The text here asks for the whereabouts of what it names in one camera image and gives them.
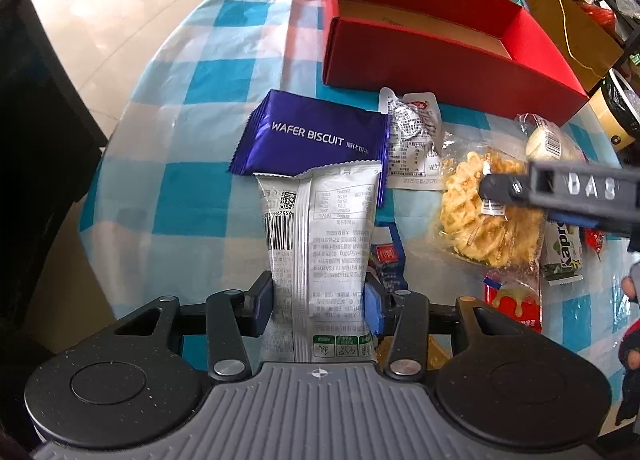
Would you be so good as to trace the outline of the gold foil snack packet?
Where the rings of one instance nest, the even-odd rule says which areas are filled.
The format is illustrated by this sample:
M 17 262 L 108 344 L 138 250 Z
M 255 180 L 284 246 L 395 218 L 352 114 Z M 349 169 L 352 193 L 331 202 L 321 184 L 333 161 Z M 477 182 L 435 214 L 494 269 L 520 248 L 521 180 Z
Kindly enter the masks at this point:
M 393 338 L 385 337 L 378 339 L 378 345 L 375 347 L 375 360 L 379 366 L 383 367 L 385 361 L 390 354 Z M 446 362 L 449 362 L 451 355 L 437 342 L 434 337 L 428 338 L 427 347 L 427 369 L 437 370 L 442 368 Z

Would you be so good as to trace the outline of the waffle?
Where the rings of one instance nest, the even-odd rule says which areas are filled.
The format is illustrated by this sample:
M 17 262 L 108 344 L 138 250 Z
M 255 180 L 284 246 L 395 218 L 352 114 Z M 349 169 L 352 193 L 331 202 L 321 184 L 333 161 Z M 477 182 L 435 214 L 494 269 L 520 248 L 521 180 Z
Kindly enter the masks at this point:
M 480 198 L 485 176 L 525 171 L 524 161 L 484 141 L 446 133 L 434 240 L 462 259 L 493 269 L 534 269 L 542 247 L 542 212 Z

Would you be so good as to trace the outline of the blue coconut snack packet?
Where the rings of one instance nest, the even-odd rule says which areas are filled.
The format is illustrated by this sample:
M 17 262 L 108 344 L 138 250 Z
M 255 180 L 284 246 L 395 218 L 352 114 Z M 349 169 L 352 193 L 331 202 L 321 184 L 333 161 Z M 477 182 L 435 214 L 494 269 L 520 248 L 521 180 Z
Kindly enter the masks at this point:
M 376 222 L 371 238 L 368 271 L 387 291 L 407 290 L 406 254 L 394 222 Z

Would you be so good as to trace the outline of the round cake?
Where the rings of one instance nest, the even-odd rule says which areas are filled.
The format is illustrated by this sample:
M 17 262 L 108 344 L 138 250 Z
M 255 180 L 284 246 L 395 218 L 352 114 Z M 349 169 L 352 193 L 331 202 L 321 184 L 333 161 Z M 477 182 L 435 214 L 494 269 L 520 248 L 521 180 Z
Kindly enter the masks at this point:
M 554 122 L 535 114 L 521 114 L 518 123 L 527 136 L 525 156 L 529 161 L 588 161 L 574 139 Z

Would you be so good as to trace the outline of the silver foil snack pouch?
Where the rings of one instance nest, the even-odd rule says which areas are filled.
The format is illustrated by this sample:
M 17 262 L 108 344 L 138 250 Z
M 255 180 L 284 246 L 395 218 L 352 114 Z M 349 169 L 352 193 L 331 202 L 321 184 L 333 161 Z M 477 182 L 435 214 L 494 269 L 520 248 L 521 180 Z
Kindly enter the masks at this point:
M 441 191 L 442 128 L 436 96 L 431 92 L 397 96 L 390 88 L 378 95 L 378 110 L 390 116 L 386 186 L 408 191 Z

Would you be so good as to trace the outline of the white silver snack packet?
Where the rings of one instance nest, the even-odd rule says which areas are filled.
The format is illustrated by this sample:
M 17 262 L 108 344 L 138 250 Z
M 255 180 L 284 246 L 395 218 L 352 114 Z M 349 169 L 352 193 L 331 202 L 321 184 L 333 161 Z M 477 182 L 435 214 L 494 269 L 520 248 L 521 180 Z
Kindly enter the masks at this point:
M 273 281 L 265 362 L 372 359 L 362 290 L 381 175 L 378 161 L 257 174 Z

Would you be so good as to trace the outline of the red Trolli candy packet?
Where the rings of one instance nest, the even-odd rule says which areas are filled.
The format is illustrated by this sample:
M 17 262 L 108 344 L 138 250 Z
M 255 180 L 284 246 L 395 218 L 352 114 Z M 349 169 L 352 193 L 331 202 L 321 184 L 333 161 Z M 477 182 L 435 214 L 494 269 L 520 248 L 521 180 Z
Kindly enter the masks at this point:
M 597 254 L 597 257 L 600 257 L 605 241 L 604 232 L 598 229 L 585 228 L 582 233 L 584 234 L 586 246 Z

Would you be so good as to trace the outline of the white green Kaprons packet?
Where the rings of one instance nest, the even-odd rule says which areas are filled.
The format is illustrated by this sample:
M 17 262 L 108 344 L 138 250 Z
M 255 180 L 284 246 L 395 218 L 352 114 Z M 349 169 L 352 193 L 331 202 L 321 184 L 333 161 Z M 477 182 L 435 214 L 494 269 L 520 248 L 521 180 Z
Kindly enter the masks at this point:
M 566 285 L 583 280 L 582 241 L 579 228 L 548 222 L 540 257 L 542 276 L 549 285 Z

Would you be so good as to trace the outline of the yellow trash bin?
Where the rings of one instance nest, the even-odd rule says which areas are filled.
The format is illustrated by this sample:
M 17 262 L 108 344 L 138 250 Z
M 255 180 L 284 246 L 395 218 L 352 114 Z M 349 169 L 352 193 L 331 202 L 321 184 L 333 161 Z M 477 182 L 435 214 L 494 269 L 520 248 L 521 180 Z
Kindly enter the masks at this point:
M 608 71 L 589 106 L 616 153 L 639 141 L 639 96 L 618 70 Z

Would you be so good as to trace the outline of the red white snack packet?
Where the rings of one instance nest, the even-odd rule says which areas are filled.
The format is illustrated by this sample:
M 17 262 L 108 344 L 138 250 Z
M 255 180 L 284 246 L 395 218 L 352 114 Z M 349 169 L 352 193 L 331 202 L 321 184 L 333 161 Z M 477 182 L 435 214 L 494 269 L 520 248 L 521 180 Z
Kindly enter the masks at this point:
M 530 330 L 542 332 L 542 303 L 538 287 L 498 272 L 486 275 L 483 284 L 486 304 Z

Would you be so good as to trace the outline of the blue checkered tablecloth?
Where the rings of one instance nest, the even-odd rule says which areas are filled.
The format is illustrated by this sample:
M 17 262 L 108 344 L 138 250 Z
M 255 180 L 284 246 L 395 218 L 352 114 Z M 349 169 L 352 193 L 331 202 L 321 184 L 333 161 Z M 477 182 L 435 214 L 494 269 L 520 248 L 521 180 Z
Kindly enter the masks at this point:
M 160 295 L 184 304 L 246 289 L 269 269 L 253 176 L 228 173 L 248 116 L 271 89 L 378 109 L 378 92 L 321 80 L 321 0 L 204 0 L 166 39 L 108 142 L 79 232 L 116 318 Z M 434 191 L 388 191 L 379 221 L 395 222 L 405 278 L 435 303 L 483 298 L 479 267 L 444 252 L 430 234 Z M 587 358 L 620 399 L 617 351 L 638 321 L 620 280 L 636 261 L 626 240 L 588 249 L 583 280 L 543 283 L 544 335 Z

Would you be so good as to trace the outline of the orange plastic bag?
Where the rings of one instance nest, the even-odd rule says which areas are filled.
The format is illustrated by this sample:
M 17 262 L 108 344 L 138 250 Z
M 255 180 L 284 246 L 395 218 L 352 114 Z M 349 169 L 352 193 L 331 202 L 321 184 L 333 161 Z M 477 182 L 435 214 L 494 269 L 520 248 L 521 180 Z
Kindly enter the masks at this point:
M 616 16 L 612 10 L 590 3 L 579 3 L 579 6 L 602 29 L 611 36 L 615 35 Z

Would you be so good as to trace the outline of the purple wafer biscuit packet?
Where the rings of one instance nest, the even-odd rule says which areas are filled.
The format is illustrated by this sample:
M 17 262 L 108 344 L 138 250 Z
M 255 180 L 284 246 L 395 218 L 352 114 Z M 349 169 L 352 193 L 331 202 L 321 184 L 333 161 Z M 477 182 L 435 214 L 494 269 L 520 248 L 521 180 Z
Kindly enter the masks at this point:
M 250 113 L 229 172 L 294 176 L 324 165 L 378 161 L 382 206 L 391 124 L 378 112 L 271 90 Z

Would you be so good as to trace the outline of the red cardboard box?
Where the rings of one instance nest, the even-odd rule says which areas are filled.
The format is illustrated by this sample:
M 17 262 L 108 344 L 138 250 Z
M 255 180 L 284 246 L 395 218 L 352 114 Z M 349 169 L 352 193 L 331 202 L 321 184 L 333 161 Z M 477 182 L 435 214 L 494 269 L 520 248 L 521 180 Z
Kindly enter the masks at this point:
M 322 0 L 322 81 L 432 92 L 446 104 L 569 121 L 588 101 L 570 65 L 510 0 Z

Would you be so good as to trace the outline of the black sofa edge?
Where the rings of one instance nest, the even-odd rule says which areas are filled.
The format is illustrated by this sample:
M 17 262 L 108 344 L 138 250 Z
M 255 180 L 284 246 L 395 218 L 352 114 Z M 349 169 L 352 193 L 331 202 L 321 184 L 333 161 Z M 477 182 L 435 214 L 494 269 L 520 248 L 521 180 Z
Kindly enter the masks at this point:
M 32 0 L 1 0 L 1 342 L 18 337 L 67 212 L 107 138 Z

